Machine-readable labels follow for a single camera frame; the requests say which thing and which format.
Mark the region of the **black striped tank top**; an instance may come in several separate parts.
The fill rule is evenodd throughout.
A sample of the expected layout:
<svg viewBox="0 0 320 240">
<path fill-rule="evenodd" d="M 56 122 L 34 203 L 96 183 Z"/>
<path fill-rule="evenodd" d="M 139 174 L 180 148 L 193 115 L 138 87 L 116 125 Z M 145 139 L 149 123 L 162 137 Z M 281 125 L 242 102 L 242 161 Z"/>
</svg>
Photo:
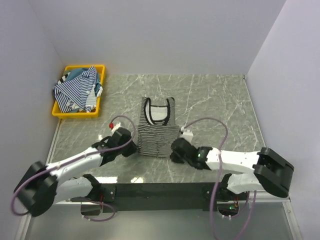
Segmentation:
<svg viewBox="0 0 320 240">
<path fill-rule="evenodd" d="M 165 99 L 166 105 L 153 105 L 143 97 L 138 121 L 137 146 L 139 154 L 154 158 L 168 158 L 171 145 L 178 138 L 180 127 L 176 124 L 175 99 Z"/>
</svg>

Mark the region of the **blue white striped tank top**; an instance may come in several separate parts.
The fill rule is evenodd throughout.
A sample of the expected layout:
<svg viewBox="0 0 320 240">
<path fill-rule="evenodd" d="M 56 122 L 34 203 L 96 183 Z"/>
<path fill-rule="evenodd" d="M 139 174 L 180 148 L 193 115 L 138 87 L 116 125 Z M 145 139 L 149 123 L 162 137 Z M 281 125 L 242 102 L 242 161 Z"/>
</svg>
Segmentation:
<svg viewBox="0 0 320 240">
<path fill-rule="evenodd" d="M 66 80 L 64 75 L 53 89 L 55 100 L 62 113 L 86 112 L 85 104 L 89 92 L 96 86 L 97 69 L 90 66 L 77 77 Z"/>
</svg>

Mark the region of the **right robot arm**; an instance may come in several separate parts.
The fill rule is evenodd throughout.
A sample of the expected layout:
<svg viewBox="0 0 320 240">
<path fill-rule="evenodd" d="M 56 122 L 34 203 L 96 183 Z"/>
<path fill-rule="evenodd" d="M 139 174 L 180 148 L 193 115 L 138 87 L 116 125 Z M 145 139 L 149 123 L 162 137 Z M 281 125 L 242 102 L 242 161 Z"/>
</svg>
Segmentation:
<svg viewBox="0 0 320 240">
<path fill-rule="evenodd" d="M 187 163 L 198 170 L 228 171 L 219 187 L 222 201 L 251 191 L 266 191 L 287 198 L 294 173 L 294 166 L 269 147 L 259 151 L 237 152 L 215 147 L 194 147 L 184 138 L 171 145 L 170 159 Z"/>
</svg>

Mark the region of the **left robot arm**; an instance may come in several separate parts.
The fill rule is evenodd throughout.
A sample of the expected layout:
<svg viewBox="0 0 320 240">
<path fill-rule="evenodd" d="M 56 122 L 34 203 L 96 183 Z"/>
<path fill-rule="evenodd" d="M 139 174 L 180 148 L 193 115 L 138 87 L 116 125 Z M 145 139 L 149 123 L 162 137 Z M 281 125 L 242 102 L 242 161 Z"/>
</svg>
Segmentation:
<svg viewBox="0 0 320 240">
<path fill-rule="evenodd" d="M 77 174 L 101 167 L 119 155 L 131 156 L 137 151 L 134 134 L 119 127 L 83 152 L 67 159 L 44 165 L 37 161 L 26 171 L 14 189 L 18 199 L 32 217 L 44 214 L 53 204 L 82 198 L 88 202 L 109 202 L 107 191 L 91 174 Z"/>
</svg>

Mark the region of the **light striped tank top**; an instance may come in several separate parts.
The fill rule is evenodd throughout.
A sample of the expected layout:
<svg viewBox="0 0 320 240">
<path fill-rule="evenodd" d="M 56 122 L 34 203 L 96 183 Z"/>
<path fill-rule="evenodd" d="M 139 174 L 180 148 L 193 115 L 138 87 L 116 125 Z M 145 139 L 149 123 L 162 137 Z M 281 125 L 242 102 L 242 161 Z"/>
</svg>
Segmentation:
<svg viewBox="0 0 320 240">
<path fill-rule="evenodd" d="M 98 88 L 98 91 L 96 93 L 95 88 L 93 87 L 91 91 L 89 92 L 86 102 L 85 102 L 85 111 L 87 113 L 91 112 L 97 107 L 97 98 L 99 98 L 102 95 L 103 87 L 100 86 Z"/>
</svg>

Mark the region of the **teal tank top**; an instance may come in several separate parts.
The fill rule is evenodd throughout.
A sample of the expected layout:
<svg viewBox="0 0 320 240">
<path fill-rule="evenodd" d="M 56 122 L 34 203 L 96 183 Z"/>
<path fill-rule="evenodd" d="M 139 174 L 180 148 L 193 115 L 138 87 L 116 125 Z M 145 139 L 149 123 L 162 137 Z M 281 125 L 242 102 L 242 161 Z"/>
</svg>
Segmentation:
<svg viewBox="0 0 320 240">
<path fill-rule="evenodd" d="M 72 69 L 69 72 L 65 72 L 65 74 L 67 75 L 67 77 L 65 78 L 66 81 L 72 80 L 74 78 L 76 78 L 77 76 L 79 76 L 82 72 L 87 71 L 88 68 L 83 67 L 83 68 L 75 68 Z M 96 84 L 95 84 L 95 92 L 98 92 L 100 90 L 100 88 L 102 87 L 101 85 L 101 76 L 100 74 L 97 72 L 96 73 Z"/>
</svg>

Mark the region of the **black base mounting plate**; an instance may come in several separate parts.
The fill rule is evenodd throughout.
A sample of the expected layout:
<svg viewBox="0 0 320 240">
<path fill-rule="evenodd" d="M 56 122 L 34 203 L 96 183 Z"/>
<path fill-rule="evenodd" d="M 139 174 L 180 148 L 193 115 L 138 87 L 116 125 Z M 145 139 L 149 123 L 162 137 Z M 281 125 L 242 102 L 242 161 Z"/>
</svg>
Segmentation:
<svg viewBox="0 0 320 240">
<path fill-rule="evenodd" d="M 94 201 L 119 211 L 209 210 L 213 182 L 103 183 Z"/>
</svg>

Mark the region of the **yellow plastic bin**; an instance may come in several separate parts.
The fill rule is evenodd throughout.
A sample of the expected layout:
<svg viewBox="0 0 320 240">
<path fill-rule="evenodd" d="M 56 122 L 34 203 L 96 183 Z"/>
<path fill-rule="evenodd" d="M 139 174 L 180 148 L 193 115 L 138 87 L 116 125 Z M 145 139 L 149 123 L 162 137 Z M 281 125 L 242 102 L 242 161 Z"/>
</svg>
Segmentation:
<svg viewBox="0 0 320 240">
<path fill-rule="evenodd" d="M 91 66 L 94 66 L 97 70 L 97 72 L 100 74 L 100 83 L 103 87 L 103 83 L 106 77 L 106 67 L 103 64 L 94 64 L 94 65 L 69 65 L 67 66 L 64 71 L 66 75 L 66 72 L 70 72 L 73 69 L 77 68 L 89 68 Z M 61 112 L 58 103 L 55 99 L 53 108 L 52 108 L 52 115 L 55 117 L 58 117 L 60 119 L 88 119 L 88 118 L 97 118 L 99 116 L 99 111 L 100 111 L 100 105 L 101 105 L 101 96 L 97 98 L 97 104 L 96 108 L 93 109 L 91 112 L 85 112 L 85 111 L 77 111 L 77 112 L 68 112 L 68 113 L 63 113 Z"/>
</svg>

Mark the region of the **aluminium extrusion rail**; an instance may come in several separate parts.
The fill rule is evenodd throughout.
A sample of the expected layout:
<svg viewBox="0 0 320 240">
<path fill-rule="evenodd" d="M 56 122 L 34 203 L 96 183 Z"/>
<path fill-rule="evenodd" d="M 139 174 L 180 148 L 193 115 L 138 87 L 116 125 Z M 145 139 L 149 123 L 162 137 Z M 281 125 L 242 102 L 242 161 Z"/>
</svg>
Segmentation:
<svg viewBox="0 0 320 240">
<path fill-rule="evenodd" d="M 125 200 L 186 200 L 186 199 L 200 199 L 204 201 L 209 201 L 212 196 L 211 190 L 204 190 L 202 192 L 192 193 L 191 191 L 120 191 L 118 190 L 108 190 L 105 193 L 98 193 L 97 196 L 77 196 L 71 197 L 67 194 L 57 194 L 54 199 L 46 199 L 45 196 L 41 197 L 37 201 L 40 205 L 52 206 L 57 203 L 62 202 L 88 202 L 88 203 L 114 203 L 121 199 Z M 256 194 L 253 192 L 242 192 L 240 194 L 228 193 L 223 196 L 220 193 L 216 193 L 214 201 L 218 203 L 232 203 L 237 201 L 246 201 L 255 199 L 257 202 L 288 202 L 290 199 L 288 197 L 281 198 L 273 196 L 265 191 L 258 191 Z"/>
</svg>

